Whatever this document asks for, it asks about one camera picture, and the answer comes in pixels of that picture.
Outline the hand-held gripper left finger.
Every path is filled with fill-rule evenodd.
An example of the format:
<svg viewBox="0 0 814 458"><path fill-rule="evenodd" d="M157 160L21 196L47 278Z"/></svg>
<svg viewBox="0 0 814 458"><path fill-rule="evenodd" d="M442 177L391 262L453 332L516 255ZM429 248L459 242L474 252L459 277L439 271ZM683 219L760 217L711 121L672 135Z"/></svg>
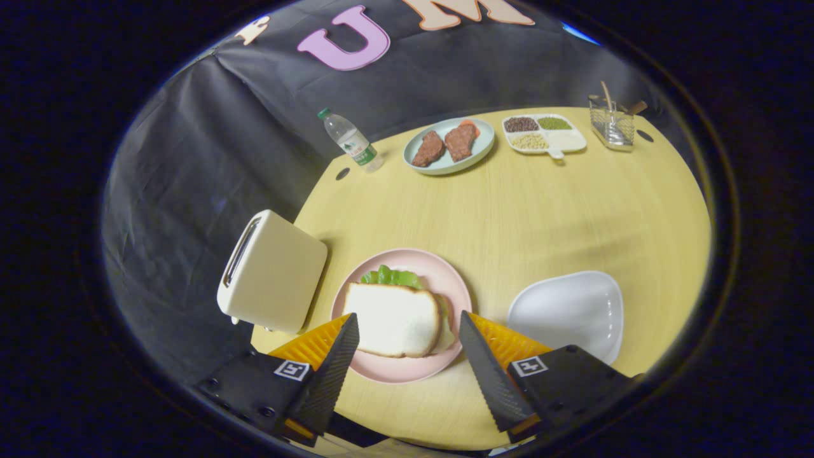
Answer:
<svg viewBox="0 0 814 458"><path fill-rule="evenodd" d="M195 389L264 434L312 447L328 430L359 338L352 312L268 354L239 354Z"/></svg>

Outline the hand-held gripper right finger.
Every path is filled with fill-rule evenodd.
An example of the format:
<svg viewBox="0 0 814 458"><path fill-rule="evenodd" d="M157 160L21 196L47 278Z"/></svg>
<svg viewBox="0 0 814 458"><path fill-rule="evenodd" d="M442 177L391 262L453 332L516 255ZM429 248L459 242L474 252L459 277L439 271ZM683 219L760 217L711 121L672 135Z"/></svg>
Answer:
<svg viewBox="0 0 814 458"><path fill-rule="evenodd" d="M603 417L637 381L578 345L549 348L469 311L459 339L500 432L557 440Z"/></svg>

